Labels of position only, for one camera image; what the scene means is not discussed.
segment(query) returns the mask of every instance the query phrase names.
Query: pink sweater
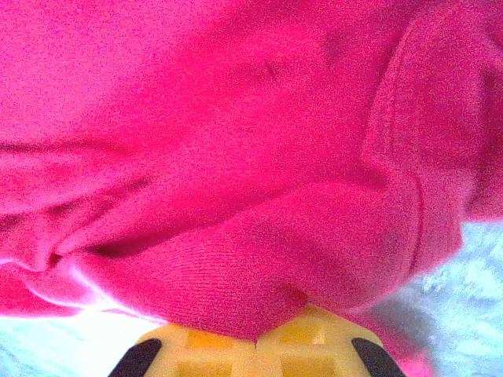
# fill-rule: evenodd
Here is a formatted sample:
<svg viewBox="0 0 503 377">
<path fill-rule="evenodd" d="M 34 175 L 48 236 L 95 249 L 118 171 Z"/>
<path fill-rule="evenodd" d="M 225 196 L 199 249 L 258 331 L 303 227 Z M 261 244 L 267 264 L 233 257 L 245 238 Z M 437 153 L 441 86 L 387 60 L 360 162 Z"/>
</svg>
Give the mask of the pink sweater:
<svg viewBox="0 0 503 377">
<path fill-rule="evenodd" d="M 499 0 L 0 5 L 0 314 L 254 339 L 503 215 Z"/>
</svg>

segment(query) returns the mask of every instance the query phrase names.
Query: yellow plastic object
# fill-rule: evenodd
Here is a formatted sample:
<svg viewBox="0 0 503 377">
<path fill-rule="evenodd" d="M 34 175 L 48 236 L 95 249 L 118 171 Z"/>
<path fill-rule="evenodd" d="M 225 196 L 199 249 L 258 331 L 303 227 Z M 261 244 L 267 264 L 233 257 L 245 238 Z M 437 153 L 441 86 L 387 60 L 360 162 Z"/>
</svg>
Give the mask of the yellow plastic object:
<svg viewBox="0 0 503 377">
<path fill-rule="evenodd" d="M 168 324 L 142 336 L 162 342 L 145 377 L 370 377 L 354 338 L 369 330 L 314 306 L 255 344 Z"/>
</svg>

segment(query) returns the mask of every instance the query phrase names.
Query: black plastic part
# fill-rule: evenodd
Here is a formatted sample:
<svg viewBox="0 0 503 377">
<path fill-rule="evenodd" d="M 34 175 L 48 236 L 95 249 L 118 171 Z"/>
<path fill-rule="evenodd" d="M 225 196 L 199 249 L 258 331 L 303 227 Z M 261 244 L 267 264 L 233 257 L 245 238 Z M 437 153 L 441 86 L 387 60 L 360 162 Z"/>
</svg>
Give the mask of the black plastic part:
<svg viewBox="0 0 503 377">
<path fill-rule="evenodd" d="M 367 339 L 354 338 L 353 347 L 372 377 L 407 377 L 388 352 Z"/>
<path fill-rule="evenodd" d="M 129 348 L 108 377 L 143 377 L 162 346 L 159 339 L 149 339 Z"/>
</svg>

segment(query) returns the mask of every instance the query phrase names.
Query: pink fabric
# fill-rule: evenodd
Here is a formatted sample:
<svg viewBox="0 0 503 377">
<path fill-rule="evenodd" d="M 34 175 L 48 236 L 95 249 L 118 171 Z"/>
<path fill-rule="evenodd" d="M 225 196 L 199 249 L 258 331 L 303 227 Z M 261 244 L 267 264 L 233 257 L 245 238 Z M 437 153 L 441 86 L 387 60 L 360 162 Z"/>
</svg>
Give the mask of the pink fabric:
<svg viewBox="0 0 503 377">
<path fill-rule="evenodd" d="M 0 313 L 254 339 L 503 210 L 499 1 L 0 5 Z"/>
</svg>

